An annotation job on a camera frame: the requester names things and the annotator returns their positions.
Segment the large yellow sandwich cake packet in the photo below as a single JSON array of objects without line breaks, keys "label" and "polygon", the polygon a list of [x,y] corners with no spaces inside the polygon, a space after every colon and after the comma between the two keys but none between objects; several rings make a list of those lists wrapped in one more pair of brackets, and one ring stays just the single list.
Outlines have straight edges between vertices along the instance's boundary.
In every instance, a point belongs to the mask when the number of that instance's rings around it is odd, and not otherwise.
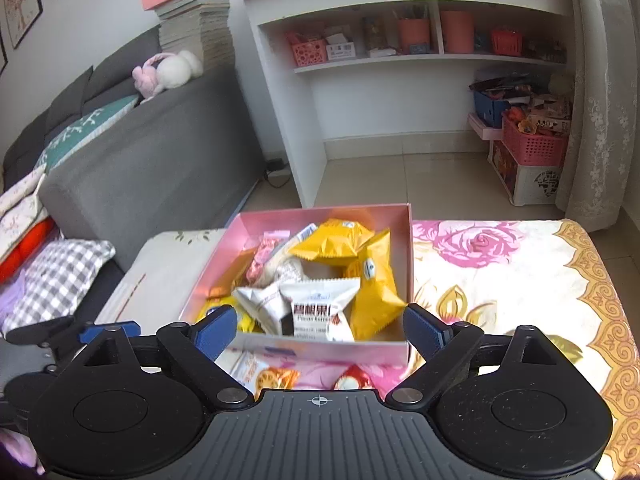
[{"label": "large yellow sandwich cake packet", "polygon": [[397,293],[390,264],[391,240],[390,229],[376,233],[358,249],[357,258],[344,272],[345,278],[360,278],[349,317],[356,340],[372,339],[394,322],[407,305]]}]

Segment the floral table cloth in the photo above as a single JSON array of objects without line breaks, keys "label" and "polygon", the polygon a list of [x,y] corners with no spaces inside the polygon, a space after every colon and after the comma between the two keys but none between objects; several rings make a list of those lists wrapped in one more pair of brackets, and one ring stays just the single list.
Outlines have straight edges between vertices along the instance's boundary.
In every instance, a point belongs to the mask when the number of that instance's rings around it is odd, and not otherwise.
[{"label": "floral table cloth", "polygon": [[[258,245],[247,216],[216,234],[166,232],[148,240],[108,298],[100,323],[136,322],[152,334],[193,321],[224,267]],[[399,288],[447,323],[488,334],[538,327],[603,396],[613,433],[607,479],[639,473],[639,351],[626,311],[591,237],[570,220],[413,221],[392,233]]]}]

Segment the grey checked pillow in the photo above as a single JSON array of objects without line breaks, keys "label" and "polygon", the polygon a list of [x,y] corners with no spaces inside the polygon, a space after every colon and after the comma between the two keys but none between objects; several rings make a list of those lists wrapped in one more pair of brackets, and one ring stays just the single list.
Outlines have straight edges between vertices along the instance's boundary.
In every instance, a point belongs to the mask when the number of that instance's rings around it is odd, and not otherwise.
[{"label": "grey checked pillow", "polygon": [[107,240],[55,240],[26,266],[24,292],[7,314],[1,333],[64,318],[80,306],[115,247]]}]

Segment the red white snack packet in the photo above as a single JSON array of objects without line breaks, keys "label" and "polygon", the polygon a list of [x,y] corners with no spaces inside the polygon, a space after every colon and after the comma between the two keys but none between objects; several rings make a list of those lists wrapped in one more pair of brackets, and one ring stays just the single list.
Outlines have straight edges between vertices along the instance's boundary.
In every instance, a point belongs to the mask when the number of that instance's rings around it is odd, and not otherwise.
[{"label": "red white snack packet", "polygon": [[357,364],[351,365],[334,382],[334,390],[361,390],[372,389],[373,382],[370,376]]}]

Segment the white nut snack packet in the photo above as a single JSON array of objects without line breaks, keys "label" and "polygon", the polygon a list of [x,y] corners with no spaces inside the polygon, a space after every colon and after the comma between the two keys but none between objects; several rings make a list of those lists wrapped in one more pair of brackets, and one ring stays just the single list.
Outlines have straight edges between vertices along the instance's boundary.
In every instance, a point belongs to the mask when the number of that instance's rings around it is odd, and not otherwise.
[{"label": "white nut snack packet", "polygon": [[268,335],[354,342],[345,309],[359,289],[359,278],[282,278],[266,288],[238,287],[232,297]]}]

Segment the pink nougat snack packet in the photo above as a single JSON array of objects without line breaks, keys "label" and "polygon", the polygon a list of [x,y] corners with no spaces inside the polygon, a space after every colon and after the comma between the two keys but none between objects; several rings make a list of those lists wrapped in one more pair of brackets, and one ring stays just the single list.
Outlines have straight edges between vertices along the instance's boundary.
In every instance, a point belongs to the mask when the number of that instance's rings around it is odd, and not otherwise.
[{"label": "pink nougat snack packet", "polygon": [[282,244],[288,241],[291,234],[288,230],[266,231],[257,246],[254,257],[246,271],[246,279],[250,284],[255,284],[262,275],[262,269],[270,259],[272,253]]}]

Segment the orange yellow snack packet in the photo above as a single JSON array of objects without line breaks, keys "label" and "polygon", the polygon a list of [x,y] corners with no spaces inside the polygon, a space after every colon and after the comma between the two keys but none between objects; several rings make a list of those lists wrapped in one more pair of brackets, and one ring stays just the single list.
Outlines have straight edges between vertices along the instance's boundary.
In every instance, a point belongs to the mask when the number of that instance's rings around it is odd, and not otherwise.
[{"label": "orange yellow snack packet", "polygon": [[295,245],[290,254],[305,261],[346,266],[374,232],[352,220],[329,219]]}]

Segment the grey sofa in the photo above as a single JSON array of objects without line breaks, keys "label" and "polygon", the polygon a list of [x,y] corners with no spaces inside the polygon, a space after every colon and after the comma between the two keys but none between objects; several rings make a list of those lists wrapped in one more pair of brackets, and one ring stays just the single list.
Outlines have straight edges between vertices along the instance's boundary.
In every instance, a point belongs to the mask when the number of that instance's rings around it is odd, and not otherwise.
[{"label": "grey sofa", "polygon": [[108,240],[127,271],[156,234],[225,226],[265,170],[236,71],[222,66],[137,105],[41,195],[66,237]]}]

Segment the pink plastic basket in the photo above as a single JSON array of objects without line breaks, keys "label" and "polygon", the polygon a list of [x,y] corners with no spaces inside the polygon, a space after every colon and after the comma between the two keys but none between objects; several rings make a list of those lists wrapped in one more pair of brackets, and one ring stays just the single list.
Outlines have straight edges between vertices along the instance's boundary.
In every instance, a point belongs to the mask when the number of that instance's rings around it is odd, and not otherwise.
[{"label": "pink plastic basket", "polygon": [[540,136],[518,130],[507,114],[502,118],[502,143],[522,166],[553,166],[564,164],[567,136]]}]

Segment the teal cushion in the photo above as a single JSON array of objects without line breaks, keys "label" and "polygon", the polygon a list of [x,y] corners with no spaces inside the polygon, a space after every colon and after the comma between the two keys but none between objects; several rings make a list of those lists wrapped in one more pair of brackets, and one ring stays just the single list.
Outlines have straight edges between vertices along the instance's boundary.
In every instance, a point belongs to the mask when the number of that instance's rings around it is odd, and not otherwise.
[{"label": "teal cushion", "polygon": [[139,101],[140,96],[126,96],[98,107],[77,119],[46,146],[36,161],[35,169],[43,167],[44,171],[48,172],[60,166],[66,159],[124,118]]}]

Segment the lace curtain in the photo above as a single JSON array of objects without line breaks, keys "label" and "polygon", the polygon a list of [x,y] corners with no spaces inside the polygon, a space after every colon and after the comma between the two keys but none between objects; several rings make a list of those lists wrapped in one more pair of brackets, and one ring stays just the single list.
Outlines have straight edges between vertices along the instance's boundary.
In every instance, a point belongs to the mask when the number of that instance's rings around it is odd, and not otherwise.
[{"label": "lace curtain", "polygon": [[639,114],[638,0],[572,0],[575,91],[555,205],[586,231],[614,226]]}]

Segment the pink plush toy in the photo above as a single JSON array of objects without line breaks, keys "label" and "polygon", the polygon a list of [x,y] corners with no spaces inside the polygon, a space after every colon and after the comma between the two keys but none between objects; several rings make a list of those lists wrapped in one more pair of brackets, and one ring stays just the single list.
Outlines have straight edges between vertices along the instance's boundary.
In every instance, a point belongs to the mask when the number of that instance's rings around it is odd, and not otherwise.
[{"label": "pink plush toy", "polygon": [[145,101],[149,101],[165,90],[184,86],[203,73],[204,66],[200,59],[190,51],[182,50],[153,55],[132,70],[132,78],[134,88]]}]

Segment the stack of books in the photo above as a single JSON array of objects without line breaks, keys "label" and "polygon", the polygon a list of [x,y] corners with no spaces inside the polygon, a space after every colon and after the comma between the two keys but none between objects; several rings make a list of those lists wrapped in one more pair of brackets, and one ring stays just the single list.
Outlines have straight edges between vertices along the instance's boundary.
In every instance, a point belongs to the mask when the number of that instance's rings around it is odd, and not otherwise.
[{"label": "stack of books", "polygon": [[141,0],[145,11],[160,20],[158,39],[163,52],[187,50],[204,70],[235,66],[229,28],[229,0]]}]

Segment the white shelf unit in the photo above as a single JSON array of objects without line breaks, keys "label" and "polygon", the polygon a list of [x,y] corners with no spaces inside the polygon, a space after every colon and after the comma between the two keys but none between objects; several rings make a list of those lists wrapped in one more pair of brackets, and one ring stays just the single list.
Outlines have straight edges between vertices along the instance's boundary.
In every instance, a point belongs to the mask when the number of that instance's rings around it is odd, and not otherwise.
[{"label": "white shelf unit", "polygon": [[524,58],[450,53],[442,12],[478,29],[573,38],[570,0],[242,0],[300,202],[326,164],[360,156],[472,151],[469,89]]}]

